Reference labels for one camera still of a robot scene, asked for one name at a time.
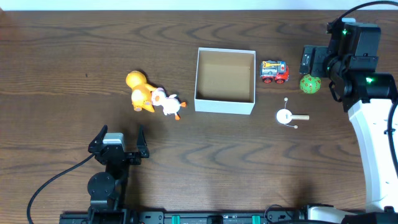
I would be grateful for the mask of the red grey toy truck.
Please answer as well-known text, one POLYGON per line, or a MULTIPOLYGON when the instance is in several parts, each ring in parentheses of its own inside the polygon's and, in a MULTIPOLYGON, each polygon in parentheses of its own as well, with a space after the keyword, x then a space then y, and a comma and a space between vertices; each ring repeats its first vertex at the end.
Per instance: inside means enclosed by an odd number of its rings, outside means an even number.
POLYGON ((289 67, 285 61, 262 61, 260 66, 260 77, 264 83, 283 84, 289 80, 289 67))

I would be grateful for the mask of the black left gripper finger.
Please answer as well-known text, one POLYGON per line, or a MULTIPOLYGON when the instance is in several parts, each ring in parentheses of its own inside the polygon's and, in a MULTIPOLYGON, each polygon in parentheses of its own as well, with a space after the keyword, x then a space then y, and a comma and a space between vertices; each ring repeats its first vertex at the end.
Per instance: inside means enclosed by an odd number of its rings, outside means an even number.
POLYGON ((104 125, 97 136, 89 143, 88 152, 89 153, 99 153, 103 148, 103 139, 108 132, 108 126, 104 125))
POLYGON ((145 136, 144 136, 144 127, 143 127, 143 125, 139 126, 139 132, 138 132, 138 135, 137 135, 136 147, 137 147, 139 152, 148 152, 148 147, 147 147, 146 139, 145 139, 145 136))

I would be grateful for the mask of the white wooden rattle drum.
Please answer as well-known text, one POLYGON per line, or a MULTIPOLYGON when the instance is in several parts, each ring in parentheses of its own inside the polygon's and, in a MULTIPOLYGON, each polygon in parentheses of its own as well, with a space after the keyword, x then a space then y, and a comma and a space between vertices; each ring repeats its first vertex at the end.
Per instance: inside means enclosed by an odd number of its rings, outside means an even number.
POLYGON ((276 120, 278 123, 283 124, 284 126, 297 129, 298 126, 296 124, 290 125, 291 121, 293 120, 308 121, 310 117, 309 115, 293 114, 290 110, 287 109, 288 100, 289 99, 287 97, 284 98, 284 107, 276 113, 276 120))

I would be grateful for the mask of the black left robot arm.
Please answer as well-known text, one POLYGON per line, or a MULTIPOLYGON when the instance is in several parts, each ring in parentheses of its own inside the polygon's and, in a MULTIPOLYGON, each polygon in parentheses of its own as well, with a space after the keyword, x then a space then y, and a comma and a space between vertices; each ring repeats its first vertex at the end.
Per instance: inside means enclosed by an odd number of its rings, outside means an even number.
POLYGON ((88 223, 137 223, 138 214, 124 207, 129 168, 141 164, 149 157, 143 126, 139 126, 137 151, 126 152, 123 133, 108 133, 103 126, 90 142, 88 152, 102 165, 99 172, 88 181, 90 195, 88 223))

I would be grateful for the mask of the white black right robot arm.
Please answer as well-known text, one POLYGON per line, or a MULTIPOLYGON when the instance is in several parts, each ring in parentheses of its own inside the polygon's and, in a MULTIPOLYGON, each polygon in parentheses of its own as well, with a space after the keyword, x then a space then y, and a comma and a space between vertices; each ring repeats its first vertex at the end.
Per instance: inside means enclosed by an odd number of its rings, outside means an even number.
POLYGON ((307 223, 397 223, 397 87, 390 73, 377 73, 381 36, 375 24, 328 24, 327 47, 306 45, 300 73, 329 78, 333 99, 353 125, 366 183, 364 213, 309 205, 307 223))

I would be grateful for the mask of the green number ball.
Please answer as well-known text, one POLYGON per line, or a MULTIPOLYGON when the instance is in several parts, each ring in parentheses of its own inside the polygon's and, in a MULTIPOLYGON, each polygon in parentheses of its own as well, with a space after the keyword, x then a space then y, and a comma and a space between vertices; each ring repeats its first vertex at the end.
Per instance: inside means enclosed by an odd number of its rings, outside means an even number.
POLYGON ((320 78, 308 74, 301 78, 299 87, 306 94, 314 94, 321 88, 321 84, 320 78))

